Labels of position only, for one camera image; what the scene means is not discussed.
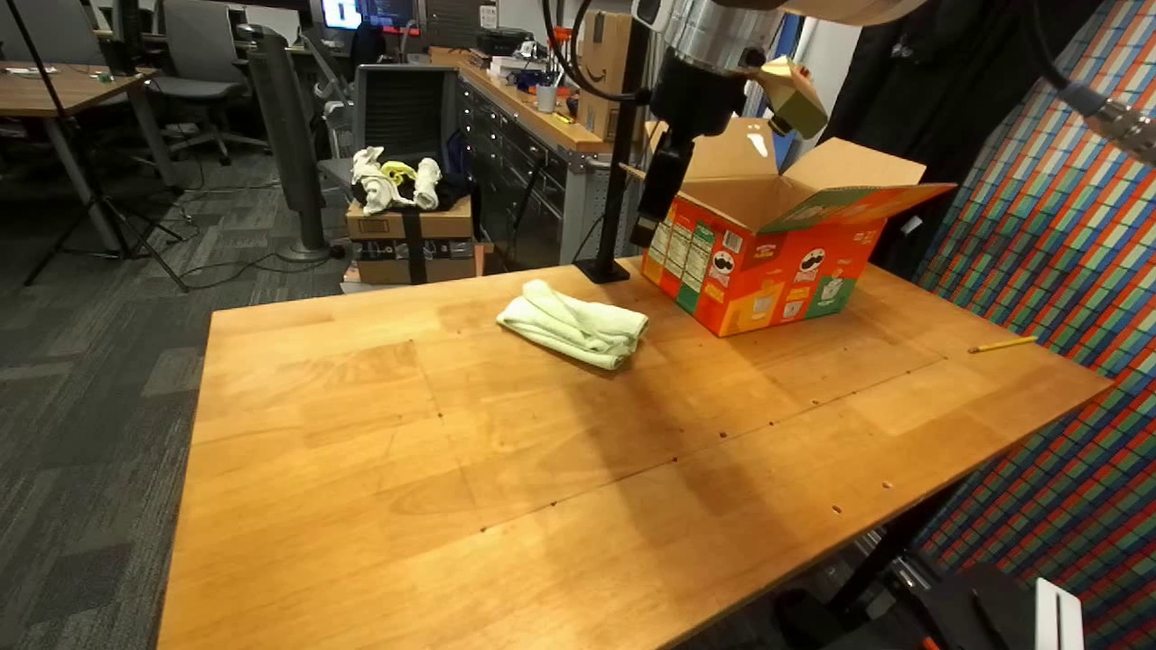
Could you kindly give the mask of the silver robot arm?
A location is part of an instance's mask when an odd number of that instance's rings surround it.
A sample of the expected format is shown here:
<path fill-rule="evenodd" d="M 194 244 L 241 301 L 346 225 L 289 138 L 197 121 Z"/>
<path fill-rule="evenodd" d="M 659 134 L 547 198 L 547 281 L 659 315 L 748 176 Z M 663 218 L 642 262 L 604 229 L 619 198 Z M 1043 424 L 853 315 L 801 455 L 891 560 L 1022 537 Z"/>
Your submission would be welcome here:
<path fill-rule="evenodd" d="M 689 68 L 754 74 L 785 14 L 842 26 L 885 26 L 925 0 L 654 0 L 636 17 Z"/>

